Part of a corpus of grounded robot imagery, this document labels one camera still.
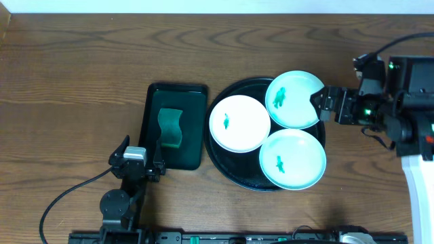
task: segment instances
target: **sponge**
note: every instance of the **sponge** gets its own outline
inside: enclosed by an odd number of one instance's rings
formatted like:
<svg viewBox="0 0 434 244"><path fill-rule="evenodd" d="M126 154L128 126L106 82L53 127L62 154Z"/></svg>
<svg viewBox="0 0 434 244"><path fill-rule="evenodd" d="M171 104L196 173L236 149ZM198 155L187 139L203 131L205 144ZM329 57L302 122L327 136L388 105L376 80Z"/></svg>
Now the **sponge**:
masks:
<svg viewBox="0 0 434 244"><path fill-rule="evenodd" d="M182 132L179 119L182 110L162 108L158 113L158 124L161 128L161 146L179 148L182 142Z"/></svg>

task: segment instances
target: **wooden table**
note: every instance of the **wooden table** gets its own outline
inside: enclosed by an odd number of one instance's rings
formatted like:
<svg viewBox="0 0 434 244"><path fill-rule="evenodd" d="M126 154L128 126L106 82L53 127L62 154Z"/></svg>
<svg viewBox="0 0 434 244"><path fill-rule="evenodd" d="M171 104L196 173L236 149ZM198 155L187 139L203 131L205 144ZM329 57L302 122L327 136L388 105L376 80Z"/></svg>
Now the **wooden table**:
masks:
<svg viewBox="0 0 434 244"><path fill-rule="evenodd" d="M351 58L434 30L434 16L13 15L0 49L0 237L38 243L39 219L61 192L109 166L126 134L138 142L147 87L209 87L208 104L246 77L306 70L326 85L358 87ZM432 40L382 55L433 54ZM355 224L404 232L410 198L400 160L360 127L326 125L328 166L302 191L254 192L227 180L203 148L195 171L148 186L142 222L189 232L291 232ZM50 243L98 230L113 175L63 198L45 222Z"/></svg>

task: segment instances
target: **green food residue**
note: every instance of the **green food residue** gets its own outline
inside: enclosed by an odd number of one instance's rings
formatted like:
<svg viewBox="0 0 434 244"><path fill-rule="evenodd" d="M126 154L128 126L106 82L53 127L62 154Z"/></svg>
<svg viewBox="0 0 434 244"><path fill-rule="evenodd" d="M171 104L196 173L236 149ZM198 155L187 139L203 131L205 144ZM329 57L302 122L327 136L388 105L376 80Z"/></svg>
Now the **green food residue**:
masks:
<svg viewBox="0 0 434 244"><path fill-rule="evenodd" d="M224 129L228 129L228 126L229 126L229 117L228 117L228 115L227 114L224 114L225 115L225 119L224 119L224 122L223 122L223 125L224 125Z"/></svg>
<svg viewBox="0 0 434 244"><path fill-rule="evenodd" d="M282 87L276 94L276 98L273 101L274 107L279 108L283 105L283 101L285 100L285 88Z"/></svg>
<svg viewBox="0 0 434 244"><path fill-rule="evenodd" d="M285 173L285 170L283 170L283 162L280 159L280 156L277 156L277 165L276 167L279 168L279 171L282 173Z"/></svg>

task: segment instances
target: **round black tray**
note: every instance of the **round black tray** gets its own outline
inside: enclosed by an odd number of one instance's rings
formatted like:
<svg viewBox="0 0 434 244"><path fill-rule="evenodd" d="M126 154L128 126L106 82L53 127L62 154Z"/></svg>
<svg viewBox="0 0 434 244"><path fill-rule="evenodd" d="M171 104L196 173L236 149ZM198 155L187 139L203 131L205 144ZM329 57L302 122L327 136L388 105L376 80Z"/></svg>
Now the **round black tray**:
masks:
<svg viewBox="0 0 434 244"><path fill-rule="evenodd" d="M223 149L217 144L210 134L210 115L211 111L214 109L217 103L219 103L219 101L234 95L246 95L252 97L265 106L265 93L273 79L274 78L270 77L256 77L245 79L230 85L212 102L205 116L203 138L205 141L206 150L208 151L212 162L228 179L242 187L251 190L275 191L281 190L281 188L270 182L269 179L267 179L267 177L263 174L259 165L260 148L257 148L252 152L234 153ZM284 129L282 126L276 124L274 120L270 120L270 135L275 131ZM322 121L316 123L312 127L304 129L304 131L308 132L312 136L315 136L321 145L323 147L325 146L326 133Z"/></svg>

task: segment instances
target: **white plate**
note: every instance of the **white plate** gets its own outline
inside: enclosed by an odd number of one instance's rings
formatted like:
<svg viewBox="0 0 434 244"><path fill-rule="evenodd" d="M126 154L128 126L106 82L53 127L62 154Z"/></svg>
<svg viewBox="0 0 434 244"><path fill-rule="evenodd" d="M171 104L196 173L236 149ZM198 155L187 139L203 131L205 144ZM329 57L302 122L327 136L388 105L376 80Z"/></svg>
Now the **white plate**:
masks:
<svg viewBox="0 0 434 244"><path fill-rule="evenodd" d="M311 73L290 71L279 75L269 85L265 106L270 117L279 125L305 129L319 119L310 99L324 84Z"/></svg>
<svg viewBox="0 0 434 244"><path fill-rule="evenodd" d="M326 161L326 153L318 140L299 129L273 133L259 153L264 175L288 190L306 189L318 182L326 170Z"/></svg>
<svg viewBox="0 0 434 244"><path fill-rule="evenodd" d="M265 107L249 96L230 96L211 112L210 131L224 149L247 153L257 149L270 134L271 121Z"/></svg>

